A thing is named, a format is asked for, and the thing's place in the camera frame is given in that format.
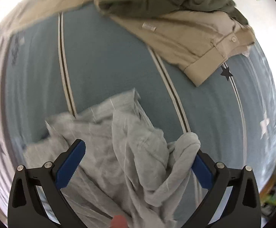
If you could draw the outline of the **left hand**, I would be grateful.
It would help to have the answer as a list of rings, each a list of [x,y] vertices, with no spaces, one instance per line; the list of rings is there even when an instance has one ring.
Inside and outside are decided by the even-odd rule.
[[[128,222],[122,215],[116,215],[111,220],[110,228],[128,228]]]

